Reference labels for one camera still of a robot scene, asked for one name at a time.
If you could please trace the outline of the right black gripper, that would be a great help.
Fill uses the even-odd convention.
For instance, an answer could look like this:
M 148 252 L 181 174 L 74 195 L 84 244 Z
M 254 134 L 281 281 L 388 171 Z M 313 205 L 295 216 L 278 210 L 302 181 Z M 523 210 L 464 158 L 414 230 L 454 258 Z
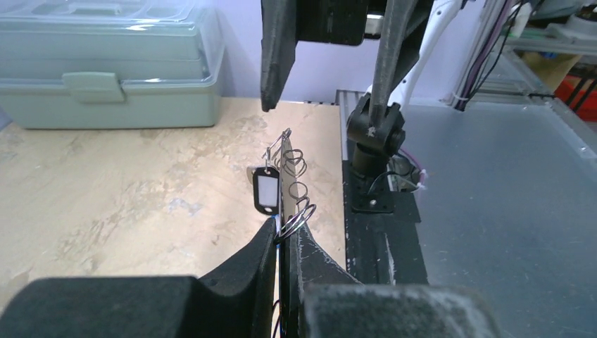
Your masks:
M 296 44 L 359 46 L 379 40 L 369 125 L 379 129 L 389 96 L 420 57 L 432 1 L 262 0 L 260 102 L 276 108 L 296 58 Z

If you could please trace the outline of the black key tag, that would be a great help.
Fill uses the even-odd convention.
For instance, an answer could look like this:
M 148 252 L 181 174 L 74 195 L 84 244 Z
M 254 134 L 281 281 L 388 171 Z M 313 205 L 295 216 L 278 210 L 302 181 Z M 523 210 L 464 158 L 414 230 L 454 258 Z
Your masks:
M 264 215 L 279 213 L 280 174 L 273 167 L 257 167 L 252 175 L 253 205 Z

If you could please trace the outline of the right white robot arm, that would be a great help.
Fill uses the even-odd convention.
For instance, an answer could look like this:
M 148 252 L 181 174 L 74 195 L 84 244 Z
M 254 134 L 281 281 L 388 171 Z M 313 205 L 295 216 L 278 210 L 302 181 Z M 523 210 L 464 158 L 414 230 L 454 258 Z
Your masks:
M 274 109 L 296 57 L 299 42 L 358 46 L 379 42 L 371 90 L 348 117 L 354 144 L 349 186 L 357 213 L 390 213 L 387 165 L 406 138 L 402 109 L 391 102 L 396 89 L 409 91 L 438 38 L 462 1 L 440 8 L 438 1 L 262 1 L 260 102 Z

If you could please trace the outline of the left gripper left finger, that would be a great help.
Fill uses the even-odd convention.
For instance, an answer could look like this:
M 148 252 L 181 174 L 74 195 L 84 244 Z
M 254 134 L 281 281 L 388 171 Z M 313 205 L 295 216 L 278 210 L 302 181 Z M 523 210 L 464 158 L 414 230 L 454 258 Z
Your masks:
M 2 337 L 269 337 L 276 222 L 202 277 L 55 277 L 19 291 Z

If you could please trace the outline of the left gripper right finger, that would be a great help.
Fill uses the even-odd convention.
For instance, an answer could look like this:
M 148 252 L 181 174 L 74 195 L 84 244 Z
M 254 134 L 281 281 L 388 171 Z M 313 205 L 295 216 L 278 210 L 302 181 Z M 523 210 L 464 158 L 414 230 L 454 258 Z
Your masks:
M 500 337 L 486 302 L 461 287 L 362 284 L 307 225 L 284 240 L 289 296 L 285 337 Z

